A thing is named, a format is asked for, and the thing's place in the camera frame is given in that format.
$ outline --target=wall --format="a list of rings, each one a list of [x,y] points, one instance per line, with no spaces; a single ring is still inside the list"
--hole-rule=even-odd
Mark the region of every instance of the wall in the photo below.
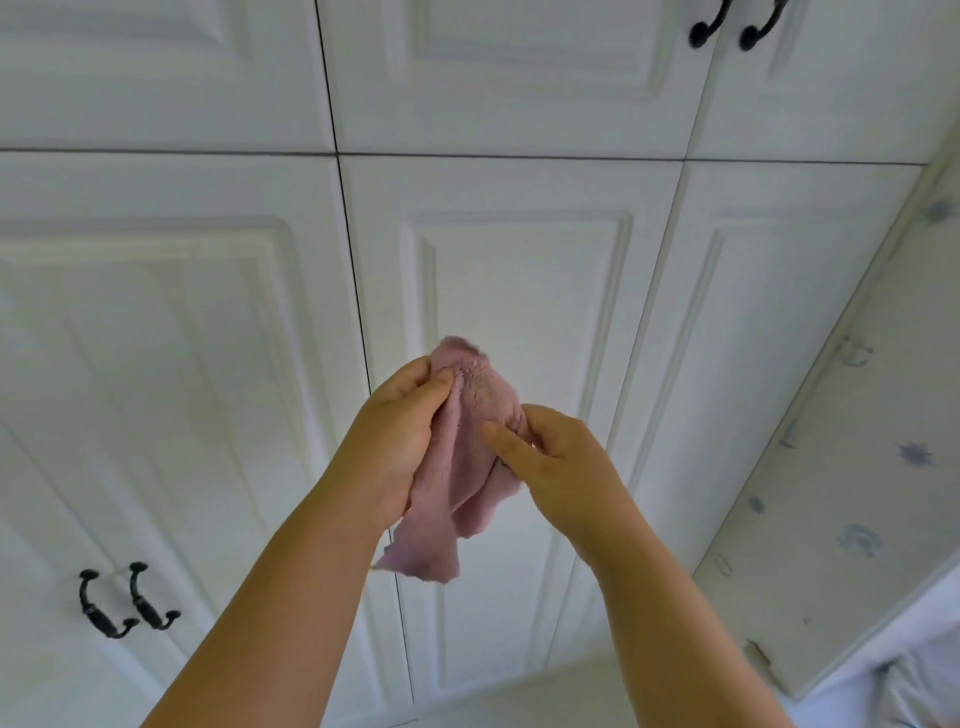
[[[948,163],[696,572],[791,694],[960,554],[958,422],[960,164]]]

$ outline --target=right hand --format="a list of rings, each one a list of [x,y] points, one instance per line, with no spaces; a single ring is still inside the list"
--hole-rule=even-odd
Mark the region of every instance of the right hand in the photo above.
[[[523,411],[540,450],[497,423],[483,423],[484,439],[526,482],[540,512],[593,567],[612,526],[639,516],[639,511],[583,422],[538,404],[524,404]]]

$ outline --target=door handle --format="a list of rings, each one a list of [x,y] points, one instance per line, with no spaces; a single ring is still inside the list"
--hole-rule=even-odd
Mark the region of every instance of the door handle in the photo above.
[[[129,617],[123,620],[123,631],[120,632],[117,630],[116,625],[110,621],[110,618],[105,615],[96,604],[91,602],[86,596],[86,585],[100,576],[100,572],[94,569],[84,569],[80,572],[80,606],[84,610],[86,618],[90,620],[90,623],[100,630],[101,634],[104,637],[110,638],[111,640],[122,640],[127,634],[140,623],[139,619]]]
[[[727,11],[730,9],[730,5],[733,0],[721,0],[720,10],[717,12],[717,16],[713,18],[713,22],[709,25],[701,20],[699,23],[695,23],[692,28],[690,28],[690,34],[687,36],[687,39],[690,41],[691,48],[700,48],[707,42],[707,39],[717,32],[717,29],[723,25],[723,21],[727,18]]]
[[[133,606],[136,607],[136,611],[140,613],[143,620],[154,629],[170,629],[170,625],[180,617],[181,612],[177,609],[171,609],[167,612],[167,620],[164,622],[160,613],[154,609],[154,605],[147,601],[136,586],[137,577],[148,568],[142,561],[134,561],[130,564],[130,597],[133,600]]]
[[[743,29],[743,32],[740,33],[741,51],[752,50],[763,37],[774,29],[777,21],[780,20],[780,16],[783,14],[783,9],[786,7],[786,1],[787,0],[774,0],[774,11],[771,13],[766,25],[762,28],[758,28],[756,25],[748,25]]]

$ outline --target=pink towel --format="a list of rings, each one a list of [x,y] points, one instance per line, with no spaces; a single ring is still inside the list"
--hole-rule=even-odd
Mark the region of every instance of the pink towel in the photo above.
[[[374,568],[445,584],[460,574],[457,538],[480,533],[496,504],[520,487],[484,443],[480,424],[499,422],[532,440],[514,388],[470,342],[447,336],[430,354],[430,371],[440,369],[453,370],[450,395],[434,415],[410,508]]]

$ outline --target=cabinet handle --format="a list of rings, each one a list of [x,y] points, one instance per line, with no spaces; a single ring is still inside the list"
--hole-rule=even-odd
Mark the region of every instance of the cabinet handle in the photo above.
[[[111,640],[121,640],[140,623],[140,620],[134,619],[133,617],[124,619],[123,632],[117,631],[116,625],[110,621],[110,618],[101,612],[96,604],[86,598],[86,585],[98,576],[100,576],[100,572],[93,569],[84,569],[80,572],[80,578],[82,579],[80,582],[80,606],[84,610],[86,618],[90,620],[90,623],[94,627],[100,630],[104,637],[108,637]]]
[[[723,21],[727,17],[727,11],[730,9],[732,2],[733,0],[721,0],[720,11],[717,13],[717,16],[713,18],[712,23],[708,25],[701,20],[690,28],[690,35],[687,36],[687,38],[690,41],[691,48],[700,48],[707,42],[710,36],[717,32],[717,29],[723,25]]]
[[[774,29],[774,26],[777,25],[777,21],[780,20],[780,16],[783,14],[785,7],[786,0],[774,0],[774,11],[770,15],[770,19],[767,20],[766,25],[762,28],[758,28],[756,25],[748,25],[744,28],[740,34],[740,50],[752,50],[761,38],[770,33],[770,31]]]
[[[167,612],[167,620],[164,622],[159,612],[154,609],[154,605],[147,601],[136,588],[137,577],[148,568],[142,561],[134,561],[130,564],[130,596],[133,599],[133,606],[136,607],[136,611],[140,613],[144,621],[154,629],[170,629],[174,619],[180,616],[180,611],[171,609]]]

